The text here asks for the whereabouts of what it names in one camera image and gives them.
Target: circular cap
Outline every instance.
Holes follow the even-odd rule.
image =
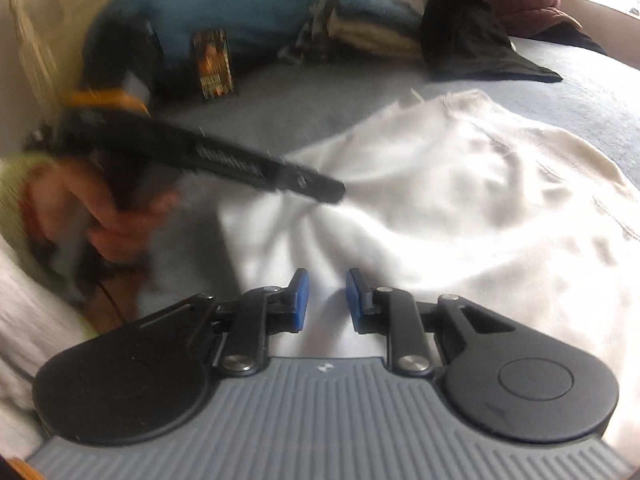
[[[254,367],[254,360],[246,355],[228,355],[222,359],[222,365],[232,372],[247,372]]]
[[[431,362],[421,355],[405,355],[398,359],[398,366],[407,372],[423,372]]]
[[[519,359],[505,364],[498,375],[510,394],[527,400],[559,399],[574,386],[574,376],[546,359]]]

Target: blue cloth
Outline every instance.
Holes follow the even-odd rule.
[[[369,22],[401,34],[417,37],[422,15],[401,0],[340,0],[338,15],[348,20]]]
[[[168,68],[180,65],[191,52],[194,32],[222,28],[234,60],[274,56],[296,41],[318,0],[113,0],[89,32],[91,49],[95,30],[104,17],[145,16],[164,51]]]

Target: gray bedsheet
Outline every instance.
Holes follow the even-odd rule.
[[[409,98],[480,88],[527,118],[561,126],[588,140],[640,186],[640,72],[574,47],[514,40],[529,59],[564,81],[430,81],[419,64],[360,62],[296,67],[273,65],[242,78],[237,97],[182,105],[165,117],[275,155],[340,134],[385,105]],[[216,220],[221,181],[207,175],[182,183],[183,203],[158,233],[155,278],[141,300],[144,312],[202,290],[234,297],[237,287]]]

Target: dark pants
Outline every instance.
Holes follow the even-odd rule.
[[[604,49],[593,41],[589,36],[575,28],[575,25],[569,22],[561,22],[554,25],[540,34],[531,37],[532,40],[546,41],[547,43],[557,43],[561,45],[579,46],[587,50],[607,55]]]

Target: black cable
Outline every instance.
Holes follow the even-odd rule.
[[[113,296],[109,293],[109,291],[107,290],[107,288],[104,286],[104,284],[102,282],[98,282],[98,286],[103,291],[104,295],[107,297],[107,300],[109,300],[109,302],[111,303],[111,306],[113,307],[115,313],[117,314],[118,318],[120,319],[120,323],[121,324],[126,324],[127,320],[122,315],[122,311],[120,310],[120,308],[118,307],[118,304],[113,299]]]

